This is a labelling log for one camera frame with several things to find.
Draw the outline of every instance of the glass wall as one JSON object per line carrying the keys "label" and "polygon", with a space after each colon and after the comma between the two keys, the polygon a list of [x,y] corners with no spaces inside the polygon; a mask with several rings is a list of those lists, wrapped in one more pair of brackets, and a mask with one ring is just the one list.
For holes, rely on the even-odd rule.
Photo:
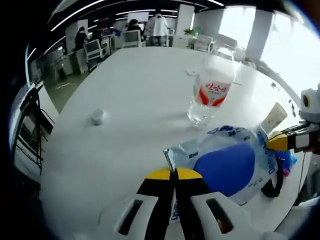
{"label": "glass wall", "polygon": [[276,12],[261,61],[277,72],[300,96],[317,88],[320,76],[320,40],[294,18]]}
{"label": "glass wall", "polygon": [[238,45],[246,49],[252,32],[255,14],[255,7],[227,7],[223,12],[219,34],[237,40]]}

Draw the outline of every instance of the ceiling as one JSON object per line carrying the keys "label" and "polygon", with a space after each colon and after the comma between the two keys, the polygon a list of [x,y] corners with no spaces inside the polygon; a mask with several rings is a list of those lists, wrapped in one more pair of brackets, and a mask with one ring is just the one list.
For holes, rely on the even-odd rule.
{"label": "ceiling", "polygon": [[[48,47],[65,35],[67,26],[79,19],[88,19],[88,26],[98,25],[97,28],[111,27],[117,18],[125,15],[116,15],[117,13],[156,9],[156,10],[178,10],[180,4],[193,5],[195,12],[210,11],[225,8],[227,6],[245,5],[256,6],[257,9],[265,11],[286,12],[280,0],[217,0],[224,6],[220,6],[209,0],[63,0],[55,9],[52,9],[53,15],[41,30],[41,37],[31,44],[31,48],[37,48],[32,56],[39,57]],[[176,15],[176,13],[164,12],[166,15]]]}

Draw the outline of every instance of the white table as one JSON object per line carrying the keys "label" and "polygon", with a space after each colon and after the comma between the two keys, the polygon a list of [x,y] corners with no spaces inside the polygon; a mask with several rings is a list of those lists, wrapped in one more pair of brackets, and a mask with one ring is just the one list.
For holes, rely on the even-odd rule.
{"label": "white table", "polygon": [[[199,69],[205,56],[174,47],[121,49],[79,86],[44,146],[40,198],[58,236],[91,235],[98,223],[102,236],[109,236],[144,177],[167,166],[162,150],[203,131],[187,117],[195,78],[185,70]],[[272,88],[264,74],[235,64],[236,82],[242,85],[232,86],[211,128],[258,125],[276,101],[288,113],[277,130],[298,123],[290,97],[278,84],[279,90]],[[91,126],[97,108],[109,117],[104,125]],[[306,154],[300,184],[304,153],[296,156],[279,197],[259,193],[243,206],[257,229],[274,231],[292,207],[311,158]]]}

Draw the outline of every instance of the plastic water bottle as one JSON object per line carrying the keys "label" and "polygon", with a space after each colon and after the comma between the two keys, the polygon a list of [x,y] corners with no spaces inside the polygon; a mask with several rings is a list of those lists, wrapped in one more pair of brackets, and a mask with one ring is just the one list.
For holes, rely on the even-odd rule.
{"label": "plastic water bottle", "polygon": [[235,79],[232,53],[221,53],[218,51],[205,58],[197,73],[187,114],[196,125],[208,124],[216,116]]}

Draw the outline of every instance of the floor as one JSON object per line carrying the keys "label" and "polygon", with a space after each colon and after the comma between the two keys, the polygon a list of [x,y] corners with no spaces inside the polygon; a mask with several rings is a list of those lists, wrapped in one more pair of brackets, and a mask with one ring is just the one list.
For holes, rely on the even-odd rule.
{"label": "floor", "polygon": [[61,113],[69,98],[88,75],[89,73],[71,74],[62,81],[54,82],[50,78],[43,81],[46,91],[59,113]]}

